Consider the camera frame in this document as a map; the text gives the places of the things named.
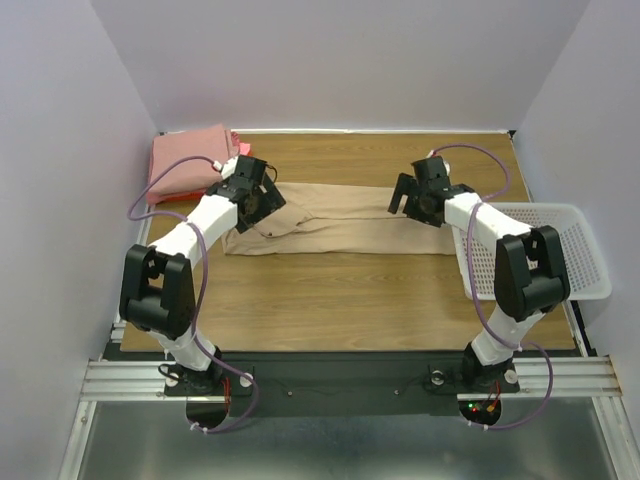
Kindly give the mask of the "beige t shirt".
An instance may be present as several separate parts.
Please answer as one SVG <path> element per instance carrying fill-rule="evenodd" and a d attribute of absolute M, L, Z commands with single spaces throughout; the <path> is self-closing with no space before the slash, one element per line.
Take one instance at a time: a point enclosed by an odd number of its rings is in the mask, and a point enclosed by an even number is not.
<path fill-rule="evenodd" d="M 286 204 L 242 234 L 227 232 L 225 254 L 455 253 L 449 227 L 388 212 L 391 188 L 282 182 L 278 190 Z"/>

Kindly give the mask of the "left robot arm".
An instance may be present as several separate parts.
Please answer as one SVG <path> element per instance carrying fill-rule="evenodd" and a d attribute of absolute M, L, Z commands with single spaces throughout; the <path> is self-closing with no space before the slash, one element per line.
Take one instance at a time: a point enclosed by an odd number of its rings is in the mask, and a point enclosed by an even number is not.
<path fill-rule="evenodd" d="M 224 234 L 244 233 L 285 204 L 267 162 L 239 155 L 210 165 L 221 178 L 195 208 L 175 213 L 178 224 L 160 239 L 127 251 L 119 300 L 120 317 L 174 358 L 175 367 L 161 371 L 166 380 L 202 394 L 221 386 L 225 369 L 219 348 L 197 327 L 206 289 L 194 286 L 193 269 L 208 264 L 209 249 Z"/>

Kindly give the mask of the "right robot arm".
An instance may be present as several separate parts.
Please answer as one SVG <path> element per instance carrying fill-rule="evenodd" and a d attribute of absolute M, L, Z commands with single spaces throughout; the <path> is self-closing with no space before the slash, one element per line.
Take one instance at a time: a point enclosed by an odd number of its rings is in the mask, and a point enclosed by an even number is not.
<path fill-rule="evenodd" d="M 465 184 L 451 183 L 446 163 L 431 156 L 398 175 L 388 211 L 433 227 L 454 227 L 467 245 L 481 244 L 494 259 L 495 309 L 480 314 L 481 332 L 463 352 L 460 378 L 482 390 L 509 368 L 528 331 L 568 299 L 571 288 L 560 235 L 500 212 Z"/>

